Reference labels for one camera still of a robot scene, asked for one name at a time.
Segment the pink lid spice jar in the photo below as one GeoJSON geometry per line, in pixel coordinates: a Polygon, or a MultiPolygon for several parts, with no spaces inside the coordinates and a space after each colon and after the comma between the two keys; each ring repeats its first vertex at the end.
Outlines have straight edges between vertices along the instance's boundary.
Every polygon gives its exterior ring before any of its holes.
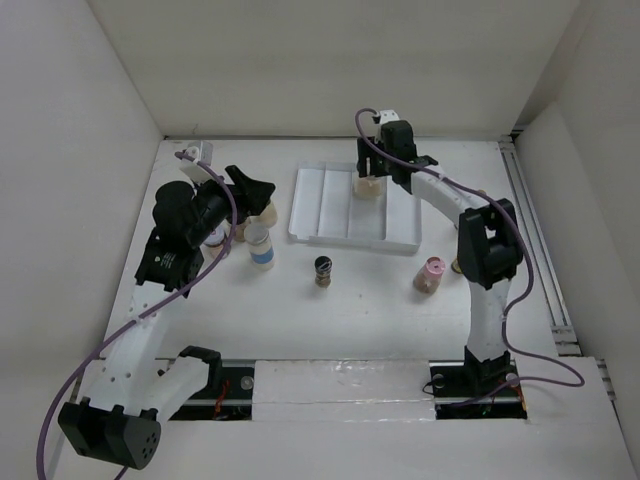
{"type": "Polygon", "coordinates": [[[414,288],[427,295],[435,293],[445,270],[446,264],[441,258],[429,257],[413,279],[414,288]]]}

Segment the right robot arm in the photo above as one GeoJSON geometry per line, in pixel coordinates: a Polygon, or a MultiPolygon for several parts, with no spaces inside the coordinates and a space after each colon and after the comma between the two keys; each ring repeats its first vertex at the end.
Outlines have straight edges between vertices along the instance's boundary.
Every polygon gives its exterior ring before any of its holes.
{"type": "Polygon", "coordinates": [[[412,126],[395,111],[371,115],[377,132],[357,140],[359,175],[391,178],[457,229],[456,258],[471,295],[470,332],[462,364],[431,366],[428,385],[436,397],[476,402],[514,370],[502,332],[511,281],[524,256],[514,206],[451,180],[435,159],[418,153],[412,126]]]}

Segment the glass jar beige powder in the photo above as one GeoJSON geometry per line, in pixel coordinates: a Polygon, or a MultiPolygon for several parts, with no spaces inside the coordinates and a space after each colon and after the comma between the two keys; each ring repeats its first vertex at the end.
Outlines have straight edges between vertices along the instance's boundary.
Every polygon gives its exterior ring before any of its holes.
{"type": "Polygon", "coordinates": [[[374,200],[386,193],[386,178],[366,176],[358,173],[353,178],[353,195],[363,200],[374,200]]]}

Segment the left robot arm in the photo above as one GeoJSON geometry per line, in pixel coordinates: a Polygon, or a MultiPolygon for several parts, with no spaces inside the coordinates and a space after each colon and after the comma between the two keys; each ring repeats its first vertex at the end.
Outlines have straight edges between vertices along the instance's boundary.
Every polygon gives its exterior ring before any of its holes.
{"type": "Polygon", "coordinates": [[[142,470],[156,454],[164,424],[186,400],[222,387],[215,350],[188,346],[163,374],[154,368],[156,356],[178,308],[213,269],[204,263],[204,241],[223,222],[260,215],[276,187],[235,165],[225,169],[229,183],[202,163],[196,167],[207,181],[171,181],[156,191],[154,227],[134,275],[128,316],[98,347],[105,362],[85,396],[60,409],[58,424],[80,456],[142,470]]]}

